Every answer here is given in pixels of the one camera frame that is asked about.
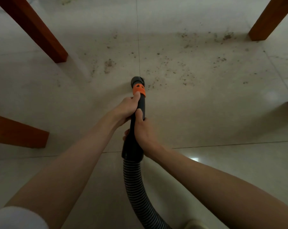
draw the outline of vacuum cleaner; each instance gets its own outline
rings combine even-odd
[[[135,76],[131,80],[133,94],[140,92],[141,97],[138,107],[143,112],[145,119],[145,82],[142,77]],[[131,116],[130,131],[127,135],[122,158],[124,159],[123,172],[127,195],[131,206],[145,229],[171,229],[171,227],[161,218],[150,203],[143,185],[140,162],[144,152],[137,143],[134,136],[135,113]]]

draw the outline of person's left arm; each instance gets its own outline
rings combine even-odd
[[[61,228],[115,130],[138,105],[140,93],[125,98],[78,142],[25,184],[5,206],[37,213],[50,229]]]

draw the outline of person's left hand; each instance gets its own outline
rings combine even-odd
[[[138,107],[140,97],[141,94],[136,92],[133,97],[124,98],[122,102],[113,109],[115,115],[118,117],[119,126],[122,126],[124,123],[130,120],[130,116],[136,111]]]

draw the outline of vacuum cleaner hose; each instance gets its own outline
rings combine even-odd
[[[131,206],[145,229],[170,229],[151,205],[143,185],[139,162],[124,160],[124,181]]]

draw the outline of person's right hand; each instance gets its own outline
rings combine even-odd
[[[129,129],[125,131],[123,140],[125,140],[128,133]],[[148,157],[149,153],[159,145],[149,119],[145,118],[143,120],[143,112],[139,108],[135,112],[134,135],[138,144],[144,150],[144,154]]]

